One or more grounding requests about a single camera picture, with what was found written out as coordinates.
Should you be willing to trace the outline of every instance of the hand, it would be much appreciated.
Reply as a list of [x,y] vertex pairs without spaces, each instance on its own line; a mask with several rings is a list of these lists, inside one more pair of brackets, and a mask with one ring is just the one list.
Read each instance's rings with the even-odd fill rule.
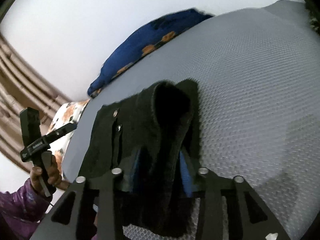
[[[61,183],[62,177],[59,173],[56,157],[54,155],[52,155],[52,164],[47,169],[47,173],[49,176],[48,183],[50,185],[57,186]],[[45,196],[44,190],[39,181],[39,177],[41,176],[41,174],[42,169],[40,167],[33,167],[30,172],[30,181],[33,189],[42,196]]]

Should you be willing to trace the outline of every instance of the rivet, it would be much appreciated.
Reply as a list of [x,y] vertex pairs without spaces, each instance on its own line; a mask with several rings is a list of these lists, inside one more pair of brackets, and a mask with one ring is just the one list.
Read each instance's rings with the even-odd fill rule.
[[79,176],[76,178],[76,183],[83,183],[83,182],[85,182],[85,177]]
[[120,168],[114,168],[114,169],[112,169],[111,172],[114,175],[118,175],[118,174],[120,174],[122,172],[122,170]]
[[209,172],[209,170],[205,167],[199,168],[198,170],[199,174],[205,175]]
[[244,182],[244,178],[242,178],[241,176],[235,176],[235,182],[242,183]]

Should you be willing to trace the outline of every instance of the purple sleeve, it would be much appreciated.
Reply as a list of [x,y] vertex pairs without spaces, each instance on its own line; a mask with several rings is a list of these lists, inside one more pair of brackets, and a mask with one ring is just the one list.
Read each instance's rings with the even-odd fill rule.
[[28,220],[39,221],[46,212],[52,197],[44,198],[38,195],[30,182],[30,179],[17,190],[9,193],[0,192],[0,208],[8,215]]

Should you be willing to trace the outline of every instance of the gray mesh fabric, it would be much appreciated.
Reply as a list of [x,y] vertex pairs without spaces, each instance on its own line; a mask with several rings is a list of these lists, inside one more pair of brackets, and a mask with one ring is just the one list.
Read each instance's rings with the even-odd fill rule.
[[[299,239],[320,210],[320,39],[265,9],[206,20],[108,85],[83,113],[62,164],[66,177],[76,178],[103,104],[186,78],[199,84],[202,165],[244,176]],[[194,237],[190,228],[183,239]],[[133,226],[125,233],[162,239]]]

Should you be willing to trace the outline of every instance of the silver screw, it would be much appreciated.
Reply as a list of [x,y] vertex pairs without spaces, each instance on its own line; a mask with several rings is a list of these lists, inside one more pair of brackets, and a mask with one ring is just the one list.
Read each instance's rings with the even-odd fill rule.
[[198,170],[198,173],[199,174],[202,174],[202,175],[205,175],[209,172],[209,170],[205,167],[201,167],[199,170]]
[[83,183],[83,182],[85,182],[85,177],[79,176],[76,178],[76,183]]
[[277,240],[278,238],[278,233],[270,233],[269,235],[266,236],[266,240]]
[[242,183],[244,182],[244,178],[242,178],[241,176],[235,176],[235,182]]
[[112,174],[114,175],[118,175],[118,174],[121,174],[122,173],[122,170],[120,168],[114,168],[112,169]]

